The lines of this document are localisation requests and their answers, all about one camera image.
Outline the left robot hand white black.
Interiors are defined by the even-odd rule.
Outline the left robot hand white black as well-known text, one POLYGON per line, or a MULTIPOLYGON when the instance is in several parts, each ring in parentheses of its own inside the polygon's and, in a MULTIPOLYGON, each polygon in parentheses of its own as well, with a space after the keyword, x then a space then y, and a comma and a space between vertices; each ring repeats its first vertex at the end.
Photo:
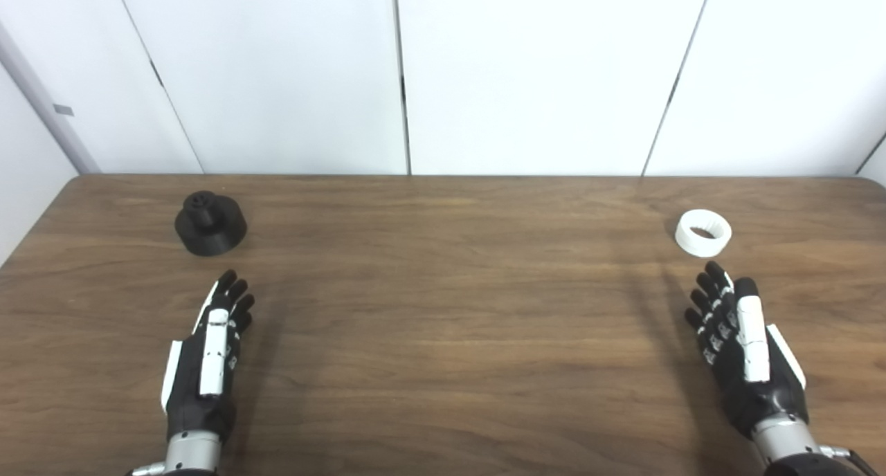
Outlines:
POLYGON ((165 438, 200 430, 221 443, 230 439, 237 419, 235 366, 253 321, 255 297, 247 291, 247 281, 228 269, 209 290, 190 336, 173 341, 161 389, 165 438))

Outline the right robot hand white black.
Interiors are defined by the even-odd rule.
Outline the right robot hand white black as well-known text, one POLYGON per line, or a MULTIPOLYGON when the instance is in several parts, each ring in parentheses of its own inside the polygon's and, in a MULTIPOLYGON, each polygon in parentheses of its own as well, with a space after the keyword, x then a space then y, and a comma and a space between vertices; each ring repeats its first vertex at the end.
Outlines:
POLYGON ((789 347, 766 324, 755 280, 735 280, 711 259, 696 284, 685 319, 730 425, 750 438, 769 417, 808 422, 804 377, 789 347))

